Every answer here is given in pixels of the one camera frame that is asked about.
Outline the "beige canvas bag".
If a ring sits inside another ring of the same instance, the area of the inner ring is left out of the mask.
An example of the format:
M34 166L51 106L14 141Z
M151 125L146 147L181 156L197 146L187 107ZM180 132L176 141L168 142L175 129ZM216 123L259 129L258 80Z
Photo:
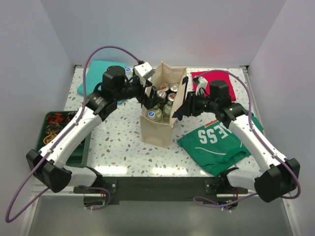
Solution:
M145 107L142 107L140 125L143 142L164 148L169 147L173 136L175 123L178 121L178 118L174 117L173 115L181 107L185 100L188 80L186 67L171 67L165 63L161 63L155 69L155 74L152 76L151 82L156 87L156 89L160 89L162 84L170 85L173 83L177 83L179 88L175 95L175 101L173 102L168 122L163 120L150 120L148 118L149 110Z

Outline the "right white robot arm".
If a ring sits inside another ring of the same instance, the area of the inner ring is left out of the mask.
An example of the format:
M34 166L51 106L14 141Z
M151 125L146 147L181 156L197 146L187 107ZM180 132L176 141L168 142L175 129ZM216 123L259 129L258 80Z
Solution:
M236 187L241 187L255 191L267 203L277 198L296 199L300 196L299 162L295 158L286 158L267 140L254 124L251 110L232 102L225 81L211 82L208 96L198 91L188 92L173 117L196 117L202 113L213 113L240 139L259 166L257 173L239 169L225 171L224 178L219 181L222 192L231 193Z

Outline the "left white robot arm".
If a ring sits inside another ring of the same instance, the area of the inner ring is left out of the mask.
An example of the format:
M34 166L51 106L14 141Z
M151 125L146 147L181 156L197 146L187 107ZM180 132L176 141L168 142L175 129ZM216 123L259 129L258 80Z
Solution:
M32 174L54 193L67 186L82 186L91 193L98 192L102 187L102 174L91 167L69 167L66 162L86 136L117 109L119 101L136 98L147 109L162 101L150 81L154 73L155 69L147 62L135 66L131 78L121 66L108 67L102 82L96 85L66 127L39 151L32 149L27 153Z

